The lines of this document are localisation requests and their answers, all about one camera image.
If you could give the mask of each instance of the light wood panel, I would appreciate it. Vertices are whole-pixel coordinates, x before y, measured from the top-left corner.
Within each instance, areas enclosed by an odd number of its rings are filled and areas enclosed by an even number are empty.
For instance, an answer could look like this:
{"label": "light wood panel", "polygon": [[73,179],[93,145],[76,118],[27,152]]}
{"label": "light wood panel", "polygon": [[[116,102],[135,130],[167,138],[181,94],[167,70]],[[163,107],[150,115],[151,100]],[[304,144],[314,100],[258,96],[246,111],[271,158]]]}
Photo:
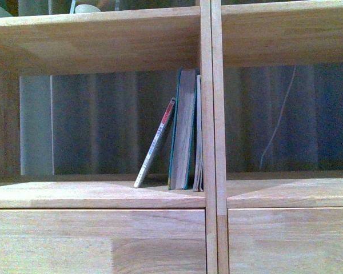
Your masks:
{"label": "light wood panel", "polygon": [[[50,179],[70,179],[77,182]],[[135,175],[44,176],[0,182],[0,208],[205,208],[203,192],[168,191],[166,181],[134,188]]]}
{"label": "light wood panel", "polygon": [[224,58],[222,55],[221,1],[211,0],[211,4],[218,273],[227,274],[229,273],[229,248],[226,206]]}
{"label": "light wood panel", "polygon": [[200,8],[0,18],[0,62],[21,75],[197,67]]}
{"label": "light wood panel", "polygon": [[230,273],[343,273],[343,208],[230,209]]}
{"label": "light wood panel", "polygon": [[227,66],[343,62],[343,0],[222,7]]}
{"label": "light wood panel", "polygon": [[201,109],[202,142],[204,162],[204,190],[206,193],[206,241],[208,273],[217,274],[217,221],[216,221],[216,177],[213,121],[213,72],[210,0],[200,0],[201,5]]}
{"label": "light wood panel", "polygon": [[228,208],[343,207],[343,172],[233,176],[235,180],[228,181]]}
{"label": "light wood panel", "polygon": [[0,176],[20,175],[19,78],[0,69]]}
{"label": "light wood panel", "polygon": [[204,210],[0,210],[2,273],[206,273]]}

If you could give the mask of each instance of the thin book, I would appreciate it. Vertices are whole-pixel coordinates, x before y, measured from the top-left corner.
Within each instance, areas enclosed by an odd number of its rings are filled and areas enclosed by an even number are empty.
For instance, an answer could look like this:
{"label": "thin book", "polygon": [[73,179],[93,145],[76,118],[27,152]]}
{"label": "thin book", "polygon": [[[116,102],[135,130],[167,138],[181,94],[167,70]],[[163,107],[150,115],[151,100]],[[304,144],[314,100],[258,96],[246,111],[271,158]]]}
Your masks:
{"label": "thin book", "polygon": [[152,162],[155,158],[155,156],[158,154],[162,142],[165,141],[165,134],[167,132],[168,125],[172,121],[171,117],[173,117],[174,114],[174,108],[176,105],[176,99],[173,97],[170,100],[170,103],[168,104],[166,111],[164,113],[164,116],[161,119],[161,123],[159,125],[159,128],[155,134],[155,137],[153,139],[153,142],[151,143],[151,146],[149,148],[149,152],[146,155],[145,160],[143,161],[142,167],[138,173],[138,176],[136,178],[136,181],[134,183],[134,187],[138,188],[144,181],[147,172],[150,169],[150,166],[152,165]]}

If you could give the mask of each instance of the wooden cabinet door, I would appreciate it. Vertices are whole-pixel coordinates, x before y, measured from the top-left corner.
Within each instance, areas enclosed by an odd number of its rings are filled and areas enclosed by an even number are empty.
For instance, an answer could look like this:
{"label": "wooden cabinet door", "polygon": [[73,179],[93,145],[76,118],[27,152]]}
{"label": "wooden cabinet door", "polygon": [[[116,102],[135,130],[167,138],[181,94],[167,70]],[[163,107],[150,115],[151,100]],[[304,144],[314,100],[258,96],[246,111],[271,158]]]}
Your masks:
{"label": "wooden cabinet door", "polygon": [[205,211],[0,209],[3,273],[206,273]]}
{"label": "wooden cabinet door", "polygon": [[343,208],[228,214],[230,273],[343,273]]}

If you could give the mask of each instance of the grey curtain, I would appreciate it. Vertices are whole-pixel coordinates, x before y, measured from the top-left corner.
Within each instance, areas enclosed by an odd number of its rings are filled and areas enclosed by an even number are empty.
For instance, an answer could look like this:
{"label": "grey curtain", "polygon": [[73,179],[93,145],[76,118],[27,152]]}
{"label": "grey curtain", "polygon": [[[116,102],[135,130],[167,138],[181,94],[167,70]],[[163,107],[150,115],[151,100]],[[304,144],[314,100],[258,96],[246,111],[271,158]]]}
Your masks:
{"label": "grey curtain", "polygon": [[[20,0],[19,14],[67,13],[70,2]],[[123,9],[194,5],[121,3]],[[225,69],[228,172],[259,170],[292,71],[292,66]],[[176,71],[22,78],[22,174],[138,172],[176,83]],[[151,172],[167,172],[169,155],[166,146]],[[343,64],[298,66],[262,170],[340,169]]]}
{"label": "grey curtain", "polygon": [[[20,15],[68,13],[71,1],[19,0]],[[194,6],[121,1],[121,9]],[[137,173],[178,71],[21,78],[22,174]],[[167,173],[171,136],[150,172]]]}
{"label": "grey curtain", "polygon": [[[244,4],[281,1],[222,1]],[[293,66],[225,69],[228,172],[259,171]],[[343,63],[297,66],[263,171],[343,170]]]}

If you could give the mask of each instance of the shelf board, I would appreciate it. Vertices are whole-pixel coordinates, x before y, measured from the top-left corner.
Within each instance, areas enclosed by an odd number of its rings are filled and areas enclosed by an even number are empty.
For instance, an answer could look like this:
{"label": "shelf board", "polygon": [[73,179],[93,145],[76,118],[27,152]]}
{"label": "shelf board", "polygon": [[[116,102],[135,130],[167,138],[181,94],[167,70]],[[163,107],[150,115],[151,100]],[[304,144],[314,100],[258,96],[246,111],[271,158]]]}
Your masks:
{"label": "shelf board", "polygon": [[0,64],[21,75],[196,67],[200,7],[0,18]]}
{"label": "shelf board", "polygon": [[136,175],[21,176],[0,180],[0,208],[205,208],[203,192],[168,191],[155,178],[133,188]]}
{"label": "shelf board", "polygon": [[343,62],[343,0],[222,6],[226,66]]}
{"label": "shelf board", "polygon": [[343,171],[230,174],[228,208],[343,207]]}

